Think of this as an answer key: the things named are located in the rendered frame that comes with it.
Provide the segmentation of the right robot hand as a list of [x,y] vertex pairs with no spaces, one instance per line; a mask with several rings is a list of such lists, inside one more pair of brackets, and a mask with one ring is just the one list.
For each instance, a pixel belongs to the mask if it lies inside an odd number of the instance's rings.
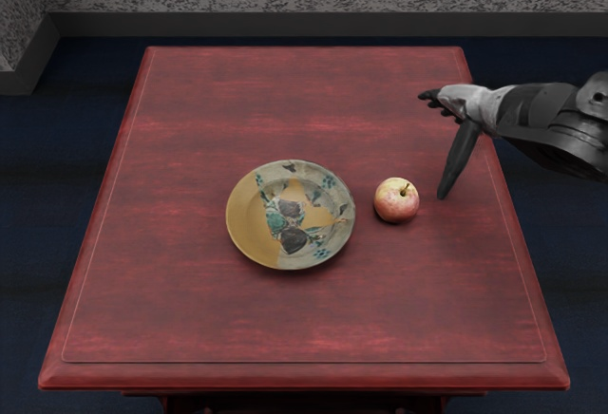
[[429,108],[440,109],[442,116],[453,117],[459,125],[437,188],[438,199],[445,199],[455,185],[481,134],[497,136],[501,102],[514,88],[514,85],[490,89],[480,85],[458,84],[425,90],[418,95],[419,100],[427,101]]

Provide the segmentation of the patterned ceramic plate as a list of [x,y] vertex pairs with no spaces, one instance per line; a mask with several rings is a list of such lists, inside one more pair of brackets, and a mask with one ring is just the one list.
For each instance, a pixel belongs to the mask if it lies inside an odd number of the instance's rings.
[[324,263],[346,245],[355,204],[345,182],[306,160],[277,160],[245,175],[226,204],[235,246],[259,265],[296,271]]

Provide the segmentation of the red yellow apple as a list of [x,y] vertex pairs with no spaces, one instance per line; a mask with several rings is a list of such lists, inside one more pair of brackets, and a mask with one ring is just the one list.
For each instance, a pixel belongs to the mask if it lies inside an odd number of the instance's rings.
[[388,178],[376,188],[374,210],[384,221],[400,224],[411,221],[420,206],[419,193],[414,184],[403,178]]

